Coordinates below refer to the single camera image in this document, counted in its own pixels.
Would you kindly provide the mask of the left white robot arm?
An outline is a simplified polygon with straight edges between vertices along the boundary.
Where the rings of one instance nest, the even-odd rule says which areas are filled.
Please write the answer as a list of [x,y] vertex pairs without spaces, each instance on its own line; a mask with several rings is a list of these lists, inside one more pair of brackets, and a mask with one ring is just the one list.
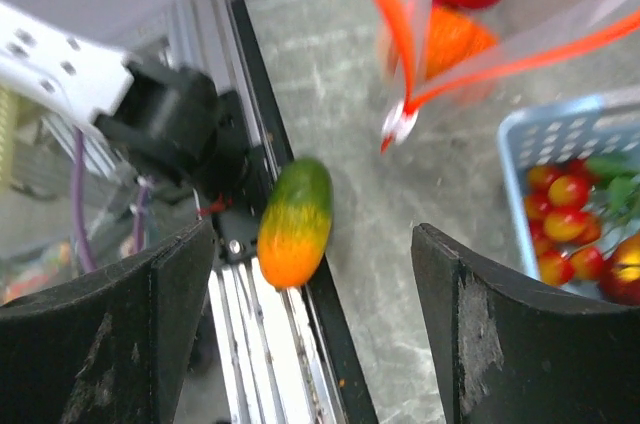
[[215,149],[213,81],[1,6],[1,82],[125,152],[142,174],[193,180]]

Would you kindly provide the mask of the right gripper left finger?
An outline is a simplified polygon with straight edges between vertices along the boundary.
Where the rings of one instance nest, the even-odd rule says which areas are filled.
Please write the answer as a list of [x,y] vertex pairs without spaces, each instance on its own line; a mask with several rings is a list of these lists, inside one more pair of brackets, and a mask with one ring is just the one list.
[[2,306],[2,422],[172,422],[213,256],[198,221]]

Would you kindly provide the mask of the clear orange zip bag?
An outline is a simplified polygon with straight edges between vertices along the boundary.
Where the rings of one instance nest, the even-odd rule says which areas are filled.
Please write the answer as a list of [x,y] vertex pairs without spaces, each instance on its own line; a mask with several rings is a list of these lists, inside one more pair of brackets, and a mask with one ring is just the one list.
[[[500,0],[478,10],[435,0],[372,0],[383,26],[380,61],[393,81],[382,146],[404,141],[419,110],[446,94],[470,103],[500,78],[553,65],[607,46],[639,27],[639,0]],[[489,28],[498,43],[426,82],[418,83],[434,6],[465,14]]]

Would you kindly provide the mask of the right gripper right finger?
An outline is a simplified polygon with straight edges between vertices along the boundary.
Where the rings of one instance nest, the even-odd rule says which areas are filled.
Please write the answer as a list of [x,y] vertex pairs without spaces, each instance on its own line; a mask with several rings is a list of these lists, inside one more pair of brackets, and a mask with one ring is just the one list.
[[635,423],[639,311],[545,285],[429,224],[412,264],[450,423]]

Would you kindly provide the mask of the orange green mango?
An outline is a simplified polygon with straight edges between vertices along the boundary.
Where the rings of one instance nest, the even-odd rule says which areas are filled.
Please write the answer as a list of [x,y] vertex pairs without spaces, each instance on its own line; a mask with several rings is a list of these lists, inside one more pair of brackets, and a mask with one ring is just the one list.
[[302,157],[281,170],[261,220],[257,257],[276,289],[305,285],[318,269],[333,222],[333,184],[327,167]]

